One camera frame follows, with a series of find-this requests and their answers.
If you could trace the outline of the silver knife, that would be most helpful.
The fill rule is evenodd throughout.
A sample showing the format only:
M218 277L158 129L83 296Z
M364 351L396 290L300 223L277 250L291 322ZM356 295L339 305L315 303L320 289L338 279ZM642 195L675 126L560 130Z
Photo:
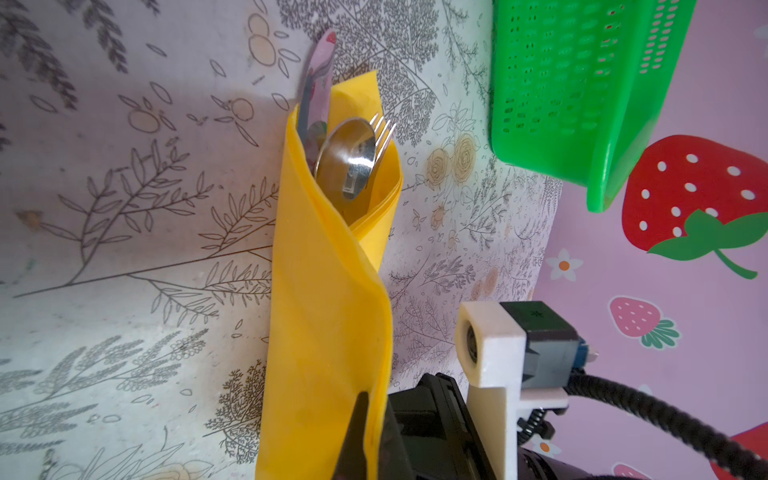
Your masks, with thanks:
M326 30L308 61L301 89L296 130L311 174L315 173L328 132L336 43L336 31Z

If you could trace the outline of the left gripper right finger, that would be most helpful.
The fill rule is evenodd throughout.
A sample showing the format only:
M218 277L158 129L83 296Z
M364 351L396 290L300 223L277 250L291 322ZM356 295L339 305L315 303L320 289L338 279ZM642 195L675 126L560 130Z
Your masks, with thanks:
M379 480L413 480L414 472L394 410L387 402L380 439L377 473Z

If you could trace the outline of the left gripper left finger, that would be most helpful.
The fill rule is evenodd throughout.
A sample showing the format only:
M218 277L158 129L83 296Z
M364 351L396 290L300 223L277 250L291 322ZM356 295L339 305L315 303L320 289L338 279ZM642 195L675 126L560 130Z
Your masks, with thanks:
M369 405L367 392L356 398L345 438L340 450L332 480L366 480L367 460L364 453L364 434Z

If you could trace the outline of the yellow paper napkin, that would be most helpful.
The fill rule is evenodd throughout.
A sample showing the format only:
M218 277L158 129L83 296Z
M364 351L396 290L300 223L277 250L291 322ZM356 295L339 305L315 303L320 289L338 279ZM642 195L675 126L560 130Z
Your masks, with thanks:
M367 392L367 479L377 477L393 355L379 269L403 186L390 146L367 212L346 222L309 172L287 118L272 254L259 479L332 477L356 398Z

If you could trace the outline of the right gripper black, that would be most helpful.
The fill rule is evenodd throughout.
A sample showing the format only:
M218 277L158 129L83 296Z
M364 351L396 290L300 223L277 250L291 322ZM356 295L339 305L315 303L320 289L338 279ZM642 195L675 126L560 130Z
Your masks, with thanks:
M498 479L472 422L457 382L438 373L389 396L407 450L414 479ZM522 432L553 432L538 414L530 423L518 420ZM518 444L516 479L591 479L577 467L551 459Z

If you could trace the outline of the silver fork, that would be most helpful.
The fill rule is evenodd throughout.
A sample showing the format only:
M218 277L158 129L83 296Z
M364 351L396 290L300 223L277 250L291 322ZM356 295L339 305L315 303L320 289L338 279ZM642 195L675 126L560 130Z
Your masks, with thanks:
M375 134L374 164L377 165L393 139L397 123L386 120L382 114L376 113L371 118L370 125Z

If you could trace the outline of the silver spoon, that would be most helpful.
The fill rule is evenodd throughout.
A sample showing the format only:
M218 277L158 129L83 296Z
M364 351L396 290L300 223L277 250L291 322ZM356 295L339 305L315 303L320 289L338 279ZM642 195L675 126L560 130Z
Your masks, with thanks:
M341 122L326 139L314 178L334 204L357 199L371 177L376 137L368 121L354 117Z

